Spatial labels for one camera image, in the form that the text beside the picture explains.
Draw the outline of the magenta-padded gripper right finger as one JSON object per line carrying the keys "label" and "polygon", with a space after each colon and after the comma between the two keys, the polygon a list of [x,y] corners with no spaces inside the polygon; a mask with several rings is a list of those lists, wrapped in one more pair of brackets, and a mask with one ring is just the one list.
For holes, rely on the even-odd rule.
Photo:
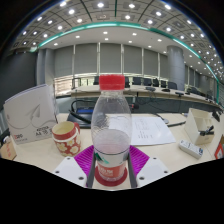
{"label": "magenta-padded gripper right finger", "polygon": [[170,174],[159,158],[149,157],[134,146],[129,150],[128,170],[132,188],[146,186]]}

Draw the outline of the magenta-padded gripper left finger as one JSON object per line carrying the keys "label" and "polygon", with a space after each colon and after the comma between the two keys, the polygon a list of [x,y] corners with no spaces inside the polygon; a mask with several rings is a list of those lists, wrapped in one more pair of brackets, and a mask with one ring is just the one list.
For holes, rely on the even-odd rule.
{"label": "magenta-padded gripper left finger", "polygon": [[91,188],[95,175],[94,146],[91,145],[75,157],[65,157],[53,173],[78,186]]}

